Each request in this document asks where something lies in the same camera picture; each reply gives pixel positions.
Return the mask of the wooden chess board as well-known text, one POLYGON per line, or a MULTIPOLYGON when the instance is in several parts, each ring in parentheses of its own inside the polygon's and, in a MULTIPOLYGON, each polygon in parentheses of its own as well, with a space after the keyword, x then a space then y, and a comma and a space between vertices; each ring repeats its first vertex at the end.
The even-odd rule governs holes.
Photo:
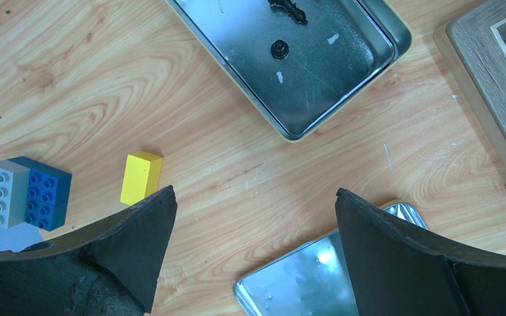
POLYGON ((434 40, 506 168, 506 1, 482 1, 434 40))

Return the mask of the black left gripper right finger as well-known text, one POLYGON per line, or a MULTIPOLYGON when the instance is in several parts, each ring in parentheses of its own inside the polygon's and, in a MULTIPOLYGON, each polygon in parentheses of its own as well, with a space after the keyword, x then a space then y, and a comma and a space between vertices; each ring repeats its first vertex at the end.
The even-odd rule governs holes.
POLYGON ((445 238, 337 191, 339 233, 361 315, 506 315, 506 255, 445 238))

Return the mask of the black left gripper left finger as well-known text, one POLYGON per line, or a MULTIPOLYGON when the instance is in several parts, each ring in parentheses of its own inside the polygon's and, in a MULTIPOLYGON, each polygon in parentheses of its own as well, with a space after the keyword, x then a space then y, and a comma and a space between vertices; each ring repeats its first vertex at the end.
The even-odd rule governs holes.
POLYGON ((149 313, 176 214, 167 186, 70 233, 0 251, 0 315, 149 313))

